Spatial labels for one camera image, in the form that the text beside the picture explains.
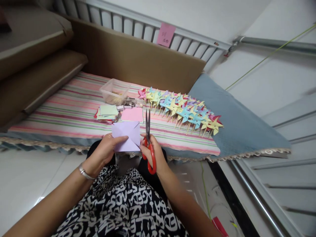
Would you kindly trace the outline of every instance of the woman's left hand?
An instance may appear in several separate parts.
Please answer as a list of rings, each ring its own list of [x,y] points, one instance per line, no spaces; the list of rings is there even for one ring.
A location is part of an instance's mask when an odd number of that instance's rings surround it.
[[[111,161],[115,146],[127,139],[128,136],[113,138],[112,133],[105,135],[92,155],[82,164],[86,173],[97,177],[102,168]]]

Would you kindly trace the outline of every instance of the clear plastic box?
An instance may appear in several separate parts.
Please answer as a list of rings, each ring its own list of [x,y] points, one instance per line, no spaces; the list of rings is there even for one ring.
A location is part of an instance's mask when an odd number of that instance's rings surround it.
[[[120,106],[124,104],[129,88],[128,83],[113,78],[103,85],[100,91],[105,103]]]

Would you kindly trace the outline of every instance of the white tile floor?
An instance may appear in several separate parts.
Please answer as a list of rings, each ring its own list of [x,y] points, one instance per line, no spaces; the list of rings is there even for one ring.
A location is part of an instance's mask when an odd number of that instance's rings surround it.
[[[64,155],[57,150],[0,152],[0,236],[56,188],[85,158],[85,155]],[[122,157],[117,163],[119,174],[123,175],[129,167],[137,166],[138,160]],[[203,162],[202,165],[212,217],[219,217],[229,236],[243,236],[230,223],[233,220],[238,225],[231,217],[232,211],[208,164]],[[169,166],[207,214],[201,163],[170,163]]]

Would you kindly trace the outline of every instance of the striped cloth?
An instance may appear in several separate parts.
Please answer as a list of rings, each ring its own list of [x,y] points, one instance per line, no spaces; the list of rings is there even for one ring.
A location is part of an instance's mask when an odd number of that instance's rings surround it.
[[[11,127],[10,132],[35,133],[51,136],[73,138],[101,139],[111,132],[111,125],[98,122],[93,116],[99,105],[104,104],[99,89],[109,78],[80,72],[68,84],[51,96],[37,108],[27,119]],[[138,97],[142,87],[130,84],[128,95]],[[143,116],[149,104],[143,107]],[[167,122],[166,116],[158,116],[158,112],[150,115],[150,132],[162,147],[175,150],[189,150],[203,154],[219,155],[220,149],[213,138],[198,137],[199,131],[191,131],[175,127],[175,121]],[[140,125],[141,133],[145,132],[145,123]]]

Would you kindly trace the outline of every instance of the green string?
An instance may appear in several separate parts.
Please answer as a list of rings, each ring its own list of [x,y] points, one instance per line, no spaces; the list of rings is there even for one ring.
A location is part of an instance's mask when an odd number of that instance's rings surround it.
[[[207,193],[206,193],[206,187],[205,187],[205,182],[204,182],[204,169],[203,169],[203,165],[202,165],[202,161],[200,161],[201,163],[201,167],[202,167],[202,180],[203,180],[203,185],[204,185],[204,191],[205,191],[205,199],[206,199],[206,206],[207,206],[207,213],[208,213],[208,217],[210,218],[210,221],[212,221],[212,217],[210,214],[210,207],[208,205],[208,200],[207,200]]]
[[[257,66],[259,66],[263,61],[265,61],[267,58],[269,58],[270,56],[274,55],[277,51],[279,51],[281,48],[283,48],[284,46],[286,46],[288,43],[292,42],[293,40],[295,40],[296,38],[300,37],[301,35],[305,34],[307,31],[313,29],[316,26],[316,24],[314,24],[312,27],[308,28],[307,30],[305,30],[304,32],[300,33],[298,36],[294,37],[293,39],[291,39],[290,41],[287,41],[284,45],[282,45],[281,47],[279,47],[278,49],[276,49],[275,51],[273,51],[272,53],[270,53],[267,57],[265,57],[261,62],[259,62],[256,66],[254,66],[252,69],[250,69],[248,72],[246,72],[242,77],[240,77],[237,81],[235,81],[233,84],[231,84],[229,87],[227,87],[225,90],[229,89],[230,87],[232,87],[233,85],[236,84],[236,82],[238,82],[240,79],[242,79],[244,76],[246,76],[249,72],[251,72],[252,70],[254,70]]]

